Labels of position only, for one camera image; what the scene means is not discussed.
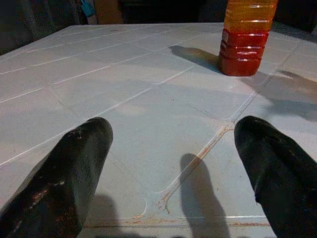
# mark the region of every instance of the plastic bottle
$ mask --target plastic bottle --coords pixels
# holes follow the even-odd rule
[[[261,63],[278,0],[228,0],[219,69],[232,76],[254,75]]]

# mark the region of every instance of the dark background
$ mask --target dark background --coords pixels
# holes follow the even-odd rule
[[[118,0],[124,23],[222,22],[226,3],[227,0]],[[280,0],[275,21],[311,32],[317,24],[317,0]],[[0,55],[74,24],[87,24],[79,0],[3,1]]]

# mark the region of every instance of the orange liquid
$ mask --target orange liquid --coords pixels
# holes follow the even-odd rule
[[[278,0],[228,0],[219,68],[228,75],[257,72]]]

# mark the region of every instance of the table surface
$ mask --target table surface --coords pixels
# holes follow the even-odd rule
[[[99,116],[114,141],[80,237],[274,237],[233,128],[261,117],[317,158],[317,44],[271,32],[258,73],[229,77],[215,66],[222,28],[70,26],[1,56],[0,207]]]

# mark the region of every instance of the tile pattern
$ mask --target tile pattern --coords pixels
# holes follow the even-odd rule
[[[274,236],[231,226],[268,225],[232,129],[262,117],[317,158],[317,45],[271,32],[257,74],[228,77],[215,66],[222,27],[71,26],[1,56],[0,206],[65,131],[102,116],[114,142],[82,237],[109,225],[210,234],[177,228],[193,222],[227,224],[213,228],[220,237]]]

